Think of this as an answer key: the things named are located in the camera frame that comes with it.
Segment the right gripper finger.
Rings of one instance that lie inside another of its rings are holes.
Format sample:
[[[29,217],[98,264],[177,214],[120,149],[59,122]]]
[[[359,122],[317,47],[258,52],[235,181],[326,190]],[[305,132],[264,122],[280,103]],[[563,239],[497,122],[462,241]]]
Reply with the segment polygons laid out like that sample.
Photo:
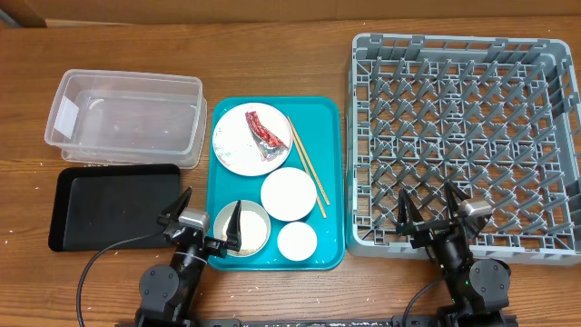
[[[398,198],[398,226],[403,227],[404,225],[424,222],[419,209],[412,201],[409,193],[405,189],[400,189]]]
[[[447,202],[448,215],[451,221],[456,221],[458,218],[458,208],[460,202],[469,199],[469,196],[461,191],[451,181],[444,183],[445,199]]]

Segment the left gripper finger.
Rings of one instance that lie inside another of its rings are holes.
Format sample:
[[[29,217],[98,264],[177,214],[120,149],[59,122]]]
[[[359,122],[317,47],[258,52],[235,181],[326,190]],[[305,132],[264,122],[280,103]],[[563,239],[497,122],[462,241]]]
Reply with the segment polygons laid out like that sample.
[[[188,187],[174,202],[164,208],[159,214],[160,221],[177,221],[188,206],[192,196],[192,188]]]
[[[238,252],[241,249],[241,200],[239,200],[231,214],[230,221],[226,229],[227,249]]]

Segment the grey bowl with rice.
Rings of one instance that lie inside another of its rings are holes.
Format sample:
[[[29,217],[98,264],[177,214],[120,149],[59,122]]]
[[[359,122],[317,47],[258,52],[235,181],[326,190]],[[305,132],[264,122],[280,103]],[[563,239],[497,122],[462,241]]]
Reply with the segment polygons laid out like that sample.
[[[236,202],[229,203],[218,213],[213,224],[213,237],[226,240],[227,227]],[[258,253],[267,243],[271,234],[271,219],[257,203],[241,200],[241,249],[229,250],[234,257],[249,257]]]

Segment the white cup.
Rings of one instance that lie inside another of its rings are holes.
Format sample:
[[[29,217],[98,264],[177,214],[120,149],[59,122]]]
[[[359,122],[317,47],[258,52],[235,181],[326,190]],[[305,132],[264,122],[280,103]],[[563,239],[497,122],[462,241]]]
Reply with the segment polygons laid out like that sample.
[[[315,253],[318,237],[308,224],[293,222],[280,230],[277,245],[283,257],[293,262],[301,262]]]

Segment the red snack wrapper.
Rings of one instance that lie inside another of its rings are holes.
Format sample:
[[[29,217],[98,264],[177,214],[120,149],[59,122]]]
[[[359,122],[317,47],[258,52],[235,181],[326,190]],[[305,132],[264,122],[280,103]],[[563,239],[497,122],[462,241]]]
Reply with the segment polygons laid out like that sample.
[[[255,111],[246,112],[245,118],[263,161],[272,161],[288,150],[288,146],[278,136],[261,124]]]

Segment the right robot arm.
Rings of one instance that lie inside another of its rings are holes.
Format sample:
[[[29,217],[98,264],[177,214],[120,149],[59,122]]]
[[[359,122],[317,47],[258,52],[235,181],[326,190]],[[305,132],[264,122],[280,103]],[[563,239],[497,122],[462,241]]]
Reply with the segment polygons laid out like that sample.
[[[396,233],[411,238],[414,249],[422,248],[435,261],[442,276],[425,286],[409,301],[401,326],[488,327],[516,326],[517,318],[503,310],[509,306],[511,270],[497,259],[474,257],[470,242],[492,218],[490,201],[472,198],[451,182],[444,184],[448,219],[426,221],[406,190],[399,191]],[[434,286],[447,285],[452,303],[431,316],[411,316],[416,301]]]

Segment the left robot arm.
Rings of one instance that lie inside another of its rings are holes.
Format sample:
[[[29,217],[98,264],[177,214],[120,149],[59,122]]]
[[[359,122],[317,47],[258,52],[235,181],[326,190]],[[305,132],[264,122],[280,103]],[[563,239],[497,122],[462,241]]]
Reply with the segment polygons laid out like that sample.
[[[224,258],[241,249],[241,202],[235,203],[226,238],[208,235],[209,214],[188,206],[192,189],[187,189],[158,215],[164,238],[175,246],[168,264],[157,264],[142,275],[140,307],[136,326],[206,326],[190,312],[204,268],[210,257]]]

